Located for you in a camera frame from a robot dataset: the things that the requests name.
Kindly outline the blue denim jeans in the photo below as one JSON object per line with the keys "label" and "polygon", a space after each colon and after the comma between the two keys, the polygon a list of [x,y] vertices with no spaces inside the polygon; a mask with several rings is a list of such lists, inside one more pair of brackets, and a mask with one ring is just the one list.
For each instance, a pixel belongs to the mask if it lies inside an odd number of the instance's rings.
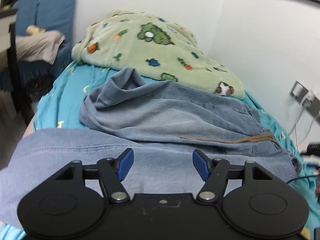
{"label": "blue denim jeans", "polygon": [[134,69],[87,95],[79,119],[83,129],[41,129],[19,142],[1,170],[1,221],[19,226],[20,200],[71,161],[93,164],[126,148],[135,154],[125,183],[131,194],[197,193],[195,149],[234,165],[255,161],[283,181],[302,169],[254,109],[172,81],[146,83]]}

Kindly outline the green cartoon fleece blanket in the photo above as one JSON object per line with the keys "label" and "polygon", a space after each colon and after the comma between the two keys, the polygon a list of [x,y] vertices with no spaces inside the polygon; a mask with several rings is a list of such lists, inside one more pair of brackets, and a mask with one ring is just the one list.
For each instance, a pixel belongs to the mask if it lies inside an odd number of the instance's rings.
{"label": "green cartoon fleece blanket", "polygon": [[204,55],[185,27],[146,12],[114,10],[86,30],[72,49],[77,63],[122,70],[135,68],[144,77],[174,81],[221,96],[245,97],[240,79]]}

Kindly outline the beige cloth pile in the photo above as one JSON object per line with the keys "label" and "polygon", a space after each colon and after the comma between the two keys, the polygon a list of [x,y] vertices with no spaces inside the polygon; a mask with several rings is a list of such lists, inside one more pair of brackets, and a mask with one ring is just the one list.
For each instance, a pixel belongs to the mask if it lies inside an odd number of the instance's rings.
{"label": "beige cloth pile", "polygon": [[48,64],[53,64],[65,38],[65,35],[58,30],[16,36],[17,60],[27,62],[44,61]]}

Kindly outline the dark wooden furniture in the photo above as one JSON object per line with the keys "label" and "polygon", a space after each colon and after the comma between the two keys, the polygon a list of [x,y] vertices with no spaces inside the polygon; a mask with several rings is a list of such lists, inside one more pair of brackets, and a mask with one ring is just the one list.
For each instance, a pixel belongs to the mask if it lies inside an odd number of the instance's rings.
{"label": "dark wooden furniture", "polygon": [[7,54],[6,67],[12,86],[10,93],[15,110],[17,113],[21,113],[26,126],[28,126],[33,118],[33,110],[30,104],[30,98],[23,89],[17,64],[15,34],[17,11],[17,8],[1,10],[1,53],[5,51]]}

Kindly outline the blue quilted cushion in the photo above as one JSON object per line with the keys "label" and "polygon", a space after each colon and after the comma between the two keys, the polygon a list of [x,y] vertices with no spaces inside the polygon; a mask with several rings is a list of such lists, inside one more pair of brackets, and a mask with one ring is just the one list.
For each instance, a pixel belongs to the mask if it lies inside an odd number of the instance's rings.
{"label": "blue quilted cushion", "polygon": [[18,0],[14,7],[18,9],[15,23],[16,35],[23,36],[30,25],[57,30],[65,36],[53,64],[44,61],[18,63],[23,83],[39,77],[52,75],[57,78],[71,63],[72,27],[75,0]]}

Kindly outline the grey wall power strip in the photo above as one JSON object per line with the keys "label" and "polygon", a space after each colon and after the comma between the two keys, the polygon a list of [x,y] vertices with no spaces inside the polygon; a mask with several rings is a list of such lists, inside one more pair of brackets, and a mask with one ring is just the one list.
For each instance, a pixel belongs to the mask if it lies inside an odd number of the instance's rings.
{"label": "grey wall power strip", "polygon": [[320,101],[313,90],[309,90],[300,82],[295,81],[290,96],[319,123]]}

